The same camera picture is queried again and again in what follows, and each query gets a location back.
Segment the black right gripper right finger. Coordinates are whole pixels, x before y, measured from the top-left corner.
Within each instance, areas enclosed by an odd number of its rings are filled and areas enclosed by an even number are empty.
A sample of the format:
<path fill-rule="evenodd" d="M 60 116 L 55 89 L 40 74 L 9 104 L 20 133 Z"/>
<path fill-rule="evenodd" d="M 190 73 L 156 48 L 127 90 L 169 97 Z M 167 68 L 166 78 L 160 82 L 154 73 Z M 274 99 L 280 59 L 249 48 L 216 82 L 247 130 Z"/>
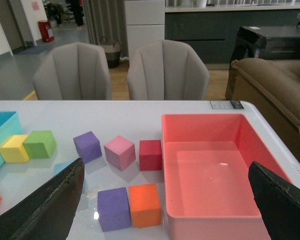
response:
<path fill-rule="evenodd" d="M 300 188 L 257 161 L 248 169 L 254 201 L 272 240 L 300 240 Z"/>

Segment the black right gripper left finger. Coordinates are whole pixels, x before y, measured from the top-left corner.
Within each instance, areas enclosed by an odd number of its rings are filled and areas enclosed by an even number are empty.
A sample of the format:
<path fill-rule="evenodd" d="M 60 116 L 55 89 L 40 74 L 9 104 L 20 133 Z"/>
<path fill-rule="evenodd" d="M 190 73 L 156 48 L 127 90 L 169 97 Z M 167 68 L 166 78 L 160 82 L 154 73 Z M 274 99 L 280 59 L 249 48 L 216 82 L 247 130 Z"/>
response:
<path fill-rule="evenodd" d="M 0 215 L 0 240 L 65 240 L 83 190 L 81 158 Z"/>

